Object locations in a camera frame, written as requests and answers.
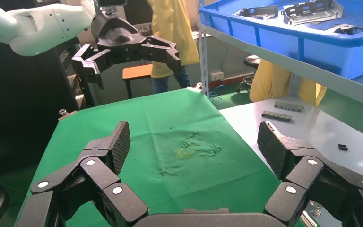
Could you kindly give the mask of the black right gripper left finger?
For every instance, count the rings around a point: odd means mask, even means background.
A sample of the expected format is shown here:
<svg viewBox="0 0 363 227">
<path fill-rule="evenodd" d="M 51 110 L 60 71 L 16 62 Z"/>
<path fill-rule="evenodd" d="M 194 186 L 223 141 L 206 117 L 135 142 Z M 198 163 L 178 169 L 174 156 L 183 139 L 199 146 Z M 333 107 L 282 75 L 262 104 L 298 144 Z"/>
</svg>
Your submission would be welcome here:
<svg viewBox="0 0 363 227">
<path fill-rule="evenodd" d="M 112 227 L 136 224 L 148 214 L 147 205 L 119 178 L 130 142 L 126 121 L 111 135 L 88 142 L 75 161 L 32 185 L 16 225 L 64 227 L 88 202 Z"/>
</svg>

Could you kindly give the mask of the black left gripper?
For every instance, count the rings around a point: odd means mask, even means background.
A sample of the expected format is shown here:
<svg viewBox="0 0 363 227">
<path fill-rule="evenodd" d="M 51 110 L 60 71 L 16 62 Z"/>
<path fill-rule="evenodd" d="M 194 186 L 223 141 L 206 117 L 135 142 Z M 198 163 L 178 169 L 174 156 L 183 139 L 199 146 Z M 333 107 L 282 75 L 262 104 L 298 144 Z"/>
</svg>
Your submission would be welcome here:
<svg viewBox="0 0 363 227">
<path fill-rule="evenodd" d="M 91 32 L 98 49 L 85 44 L 71 59 L 75 72 L 82 80 L 97 84 L 100 90 L 104 90 L 101 74 L 113 63 L 144 59 L 165 63 L 173 73 L 181 69 L 176 43 L 156 36 L 141 36 L 118 13 L 97 13 L 91 23 Z"/>
</svg>

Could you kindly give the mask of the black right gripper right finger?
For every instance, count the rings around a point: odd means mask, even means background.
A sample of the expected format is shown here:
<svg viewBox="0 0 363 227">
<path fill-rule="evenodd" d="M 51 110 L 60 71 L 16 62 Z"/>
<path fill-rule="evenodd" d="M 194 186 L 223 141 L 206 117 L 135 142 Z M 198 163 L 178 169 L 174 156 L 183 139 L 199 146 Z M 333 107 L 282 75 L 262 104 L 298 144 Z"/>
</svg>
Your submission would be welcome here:
<svg viewBox="0 0 363 227">
<path fill-rule="evenodd" d="M 363 175 L 327 160 L 305 140 L 283 135 L 271 122 L 259 125 L 257 144 L 281 184 L 265 212 L 288 227 L 310 201 L 345 227 L 363 227 Z"/>
</svg>

